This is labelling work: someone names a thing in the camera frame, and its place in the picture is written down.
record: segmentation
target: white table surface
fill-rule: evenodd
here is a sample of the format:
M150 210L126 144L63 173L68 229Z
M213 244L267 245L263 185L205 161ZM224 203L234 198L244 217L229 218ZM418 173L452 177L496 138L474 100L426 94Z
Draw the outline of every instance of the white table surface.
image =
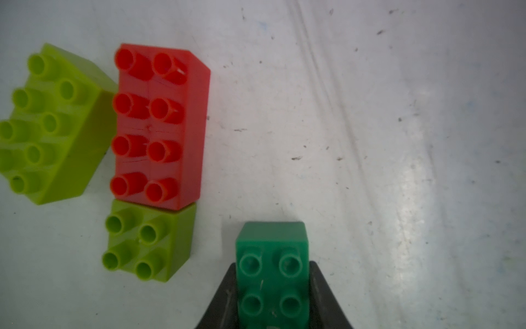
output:
M189 49L212 77L190 260L166 284L103 268L111 152L70 200L2 179L0 327L192 329L242 223L301 220L356 329L526 328L525 17L521 0L2 0L1 118L44 42L114 80L122 42Z

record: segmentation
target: lego duplo brick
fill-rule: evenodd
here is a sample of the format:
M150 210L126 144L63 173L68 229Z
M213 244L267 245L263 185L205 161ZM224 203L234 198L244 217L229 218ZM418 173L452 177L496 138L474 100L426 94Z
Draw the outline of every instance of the lego duplo brick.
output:
M0 121L0 172L36 204L83 193L116 132L113 82L92 62L50 44Z
M199 199L210 70L191 52L123 44L110 189L171 210Z
M309 243L302 222L248 222L236 240L241 328L305 329Z
M196 208L192 203L175 212L114 200L104 267L168 281L190 257Z

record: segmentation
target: lego stud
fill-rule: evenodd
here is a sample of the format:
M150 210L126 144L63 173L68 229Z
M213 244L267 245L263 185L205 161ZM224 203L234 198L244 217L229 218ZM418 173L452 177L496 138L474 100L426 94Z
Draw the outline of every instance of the lego stud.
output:
M24 156L30 164L43 166L53 162L55 152L50 144L30 143L24 149Z
M117 114L124 114L132 118L146 119L150 117L148 100L135 94L117 93L113 97L113 109Z
M111 235L119 235L129 231L137 225L136 223L133 212L128 208L111 213L106 217L106 229Z
M115 53L115 65L119 70L143 81L150 80L154 75L154 72L151 70L150 60L129 49L120 48L117 50Z
M54 58L44 54L33 54L27 60L29 72L42 80L53 80L57 77L59 67Z
M285 290L279 299L279 310L288 318L295 318L301 312L301 298L295 289Z
M115 155L136 157L146 155L148 139L140 135L117 135L112 141Z
M263 296L256 289L250 289L241 299L241 310L248 316L258 316L263 311Z
M62 79L57 83L57 94L64 102L79 104L86 98L86 87L73 79Z
M303 269L303 263L299 254L294 249L283 251L279 257L279 272L288 278L296 277Z
M153 68L155 74L176 85L182 85L186 82L186 65L166 53L157 53L157 55L155 55Z
M164 267L163 259L157 250L151 251L135 264L135 274L141 280L153 278Z
M9 149L0 149L0 172L8 171L15 165L13 152Z
M115 271L126 265L133 257L132 249L126 241L108 249L102 255L102 264L107 270Z
M180 124L183 122L185 110L183 106L171 99L156 98L150 103L150 115L166 123Z
M239 269L241 273L246 276L257 276L261 273L262 264L261 250L251 248L243 252L243 256L239 260Z
M52 136L64 136L71 127L69 118L64 113L46 112L40 118L40 125L44 133Z
M28 194L40 189L40 178L36 173L19 173L9 180L11 190L16 194Z
M26 112L38 112L44 107L44 96L36 89L17 88L11 95L16 107Z
M139 227L139 239L146 245L153 245L165 237L167 232L164 218L158 216Z
M29 138L29 127L25 121L6 120L0 122L0 139L6 142L25 142Z
M129 196L142 192L148 179L143 173L128 173L116 175L109 183L109 188L115 196Z
M153 203L161 203L177 195L178 188L175 179L164 178L150 181L146 184L146 198Z
M146 153L155 162L173 162L181 159L183 149L174 141L155 141L148 145Z

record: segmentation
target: red stud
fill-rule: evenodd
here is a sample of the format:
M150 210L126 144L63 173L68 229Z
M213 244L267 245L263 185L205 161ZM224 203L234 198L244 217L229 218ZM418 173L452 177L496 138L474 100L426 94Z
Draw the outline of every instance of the red stud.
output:
M181 158L183 149L174 141L154 141L148 145L146 153L155 162L173 162Z
M129 196L142 192L148 179L143 173L128 173L116 175L109 183L109 188L115 196Z
M112 150L115 155L136 157L146 155L148 139L140 135L117 135L112 141Z
M115 53L115 65L119 70L143 81L150 80L154 75L149 59L126 48L120 48Z
M146 197L150 202L161 203L173 198L179 193L177 182L173 178L149 181L145 187Z
M152 117L166 123L180 124L185 116L183 106L167 98L152 99L149 108Z
M150 117L148 100L135 94L115 94L113 97L113 109L118 114L124 114L132 118L146 119Z
M187 79L186 65L166 53L157 53L152 65L155 74L176 85L182 85Z

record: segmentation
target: lime green lego brick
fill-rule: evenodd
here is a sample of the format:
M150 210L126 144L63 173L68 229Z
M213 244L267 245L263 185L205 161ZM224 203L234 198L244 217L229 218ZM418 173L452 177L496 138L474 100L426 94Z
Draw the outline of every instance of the lime green lego brick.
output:
M190 258L196 209L195 203L175 212L114 200L106 218L104 267L168 281Z
M240 328L305 329L309 242L302 222L248 222L236 240Z
M81 195L116 134L113 82L92 62L50 44L0 121L0 173L36 204Z

